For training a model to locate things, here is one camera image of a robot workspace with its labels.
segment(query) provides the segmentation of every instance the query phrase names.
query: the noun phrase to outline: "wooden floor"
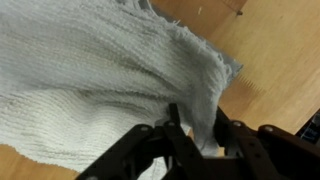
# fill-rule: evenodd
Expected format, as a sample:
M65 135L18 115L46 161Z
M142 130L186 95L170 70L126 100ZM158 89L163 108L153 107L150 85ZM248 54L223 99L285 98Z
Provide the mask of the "wooden floor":
M248 0L238 17L220 0L153 2L244 64L220 102L229 117L295 133L319 109L319 0ZM1 180L75 176L0 146Z

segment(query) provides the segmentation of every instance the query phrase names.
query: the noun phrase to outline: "towel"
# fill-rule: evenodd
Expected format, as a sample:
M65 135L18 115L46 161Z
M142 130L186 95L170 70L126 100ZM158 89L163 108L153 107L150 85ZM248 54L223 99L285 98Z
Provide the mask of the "towel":
M168 103L214 155L233 73L138 0L0 1L0 143L37 162L81 172L134 125L168 118ZM140 179L163 175L154 164Z

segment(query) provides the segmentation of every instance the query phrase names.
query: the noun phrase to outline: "screw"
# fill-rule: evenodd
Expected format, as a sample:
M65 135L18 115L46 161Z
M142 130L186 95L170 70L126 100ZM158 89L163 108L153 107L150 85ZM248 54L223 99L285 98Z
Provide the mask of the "screw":
M141 127L141 131L148 131L148 130L149 130L149 128L146 126Z
M174 122L169 122L169 126L175 126Z
M98 178L95 176L90 176L90 177L87 177L86 180L98 180Z
M233 122L233 125L240 127L240 126L241 126L241 123L238 122L238 121L234 121L234 122Z
M266 126L264 129L265 129L265 130L267 130L267 131L270 131L270 132L272 132L272 131L273 131L273 128L272 128L272 127L270 127L270 126Z

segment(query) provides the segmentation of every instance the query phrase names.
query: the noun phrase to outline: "wooden surface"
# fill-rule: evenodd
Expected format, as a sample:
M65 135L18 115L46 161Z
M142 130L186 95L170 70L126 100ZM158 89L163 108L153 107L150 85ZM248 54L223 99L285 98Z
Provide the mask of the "wooden surface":
M239 17L218 1L153 2L244 64L221 99L229 117L295 133L320 107L320 1L249 0ZM0 146L1 180L75 175Z

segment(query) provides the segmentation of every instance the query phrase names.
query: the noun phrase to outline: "wood grain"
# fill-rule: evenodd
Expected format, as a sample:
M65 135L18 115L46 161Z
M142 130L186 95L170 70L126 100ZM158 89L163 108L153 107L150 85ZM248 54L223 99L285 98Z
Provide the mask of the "wood grain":
M221 98L229 117L253 128L274 124L295 133L319 109L320 1L249 0L243 16L220 0L153 2L244 64ZM0 146L1 180L75 176Z

